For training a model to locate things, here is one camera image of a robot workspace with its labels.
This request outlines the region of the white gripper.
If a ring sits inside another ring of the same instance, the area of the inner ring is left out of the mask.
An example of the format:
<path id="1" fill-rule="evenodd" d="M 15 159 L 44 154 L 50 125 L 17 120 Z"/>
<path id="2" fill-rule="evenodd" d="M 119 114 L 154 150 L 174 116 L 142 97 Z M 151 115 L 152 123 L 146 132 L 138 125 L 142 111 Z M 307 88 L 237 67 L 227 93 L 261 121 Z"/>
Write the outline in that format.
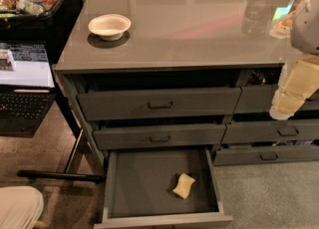
<path id="1" fill-rule="evenodd" d="M 308 55 L 293 66 L 285 63 L 282 67 L 278 89 L 274 93 L 269 114 L 277 120 L 293 116 L 319 89 L 319 57 Z"/>

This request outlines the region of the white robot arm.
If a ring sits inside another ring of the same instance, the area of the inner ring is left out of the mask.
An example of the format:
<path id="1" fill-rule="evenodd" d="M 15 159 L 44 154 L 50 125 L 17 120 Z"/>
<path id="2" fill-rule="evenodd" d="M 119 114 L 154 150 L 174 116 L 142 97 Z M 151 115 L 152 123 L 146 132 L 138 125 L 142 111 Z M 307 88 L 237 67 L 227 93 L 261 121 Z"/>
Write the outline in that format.
<path id="1" fill-rule="evenodd" d="M 285 63 L 269 114 L 277 120 L 293 116 L 319 89 L 319 0 L 301 0 L 292 16 L 290 41 L 303 55 Z"/>

